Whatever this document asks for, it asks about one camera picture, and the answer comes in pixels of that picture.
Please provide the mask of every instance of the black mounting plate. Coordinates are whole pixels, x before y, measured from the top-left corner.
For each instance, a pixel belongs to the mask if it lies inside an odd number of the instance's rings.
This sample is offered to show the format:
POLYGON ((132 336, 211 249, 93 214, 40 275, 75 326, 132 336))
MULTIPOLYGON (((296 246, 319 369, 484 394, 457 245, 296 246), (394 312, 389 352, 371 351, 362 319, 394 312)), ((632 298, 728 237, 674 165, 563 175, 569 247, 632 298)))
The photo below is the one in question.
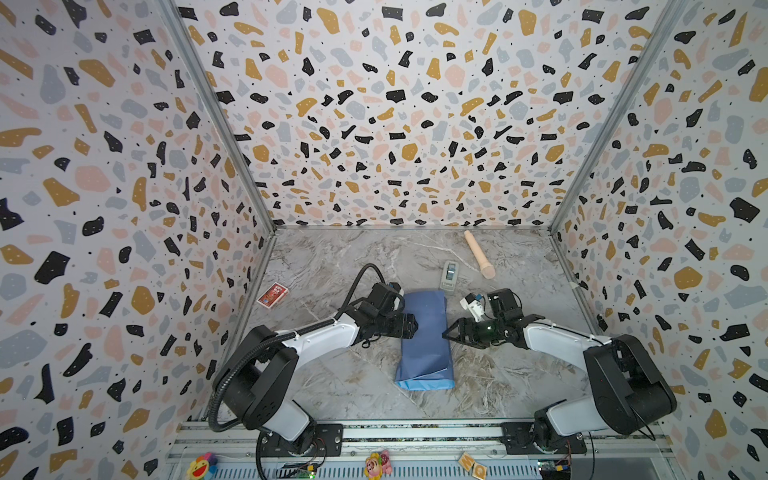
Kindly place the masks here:
MULTIPOLYGON (((319 423, 316 427, 317 438, 323 439, 323 442, 318 442, 320 445, 320 451, 317 452, 318 460, 323 457, 323 450, 327 449, 326 456, 338 457, 341 455, 341 441, 344 438, 344 425, 340 423, 319 423)), ((266 436, 266 443, 261 447, 262 457, 293 457, 288 450, 289 443, 286 442, 280 435, 266 436)), ((314 451, 310 450, 307 455, 313 455, 314 451)))
MULTIPOLYGON (((505 422, 502 423, 502 443, 507 449, 507 455, 541 455, 531 442, 531 425, 533 422, 505 422)), ((577 433, 564 437, 562 446, 554 453, 568 454, 568 440, 571 443, 571 453, 587 453, 587 444, 584 439, 577 438, 577 433)))

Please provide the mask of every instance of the wall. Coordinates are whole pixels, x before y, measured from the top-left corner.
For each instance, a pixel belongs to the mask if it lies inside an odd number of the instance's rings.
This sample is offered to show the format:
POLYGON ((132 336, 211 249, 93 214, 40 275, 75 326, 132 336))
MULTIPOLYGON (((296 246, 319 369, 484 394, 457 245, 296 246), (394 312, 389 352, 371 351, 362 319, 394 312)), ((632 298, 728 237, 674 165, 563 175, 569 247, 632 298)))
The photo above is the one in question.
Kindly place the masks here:
POLYGON ((549 223, 665 2, 179 2, 278 224, 549 223))
POLYGON ((0 477, 157 478, 260 228, 153 3, 0 14, 0 477))
POLYGON ((768 468, 766 8, 690 3, 557 233, 603 328, 673 386, 692 479, 768 468))

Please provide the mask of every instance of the blue fabric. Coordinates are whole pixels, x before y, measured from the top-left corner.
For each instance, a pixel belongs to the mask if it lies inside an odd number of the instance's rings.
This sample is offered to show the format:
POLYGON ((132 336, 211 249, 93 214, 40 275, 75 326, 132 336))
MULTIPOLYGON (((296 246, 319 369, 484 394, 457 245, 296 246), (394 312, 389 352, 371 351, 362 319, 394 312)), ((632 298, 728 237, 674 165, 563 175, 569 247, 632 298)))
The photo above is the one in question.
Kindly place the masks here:
POLYGON ((412 339, 402 341, 402 358, 395 384, 411 391, 452 389, 453 361, 446 328, 445 294, 441 290, 405 295, 405 313, 416 316, 419 329, 412 339))

